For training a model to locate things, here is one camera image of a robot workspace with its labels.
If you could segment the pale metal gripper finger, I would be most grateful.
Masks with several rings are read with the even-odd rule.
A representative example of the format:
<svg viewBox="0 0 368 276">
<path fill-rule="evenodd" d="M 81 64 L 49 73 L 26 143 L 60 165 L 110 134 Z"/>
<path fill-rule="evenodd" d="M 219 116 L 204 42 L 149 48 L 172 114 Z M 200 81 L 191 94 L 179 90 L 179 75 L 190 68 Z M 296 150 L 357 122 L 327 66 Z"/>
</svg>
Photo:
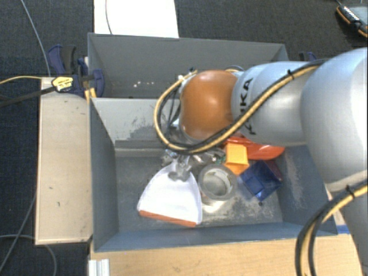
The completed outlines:
<svg viewBox="0 0 368 276">
<path fill-rule="evenodd" d="M 173 181 L 186 182 L 190 177 L 191 167 L 184 162 L 172 162 L 170 164 L 170 170 L 168 172 L 168 177 Z"/>
<path fill-rule="evenodd" d="M 177 158 L 177 153 L 172 151 L 165 151 L 161 156 L 161 165 L 162 167 L 168 166 Z"/>
</svg>

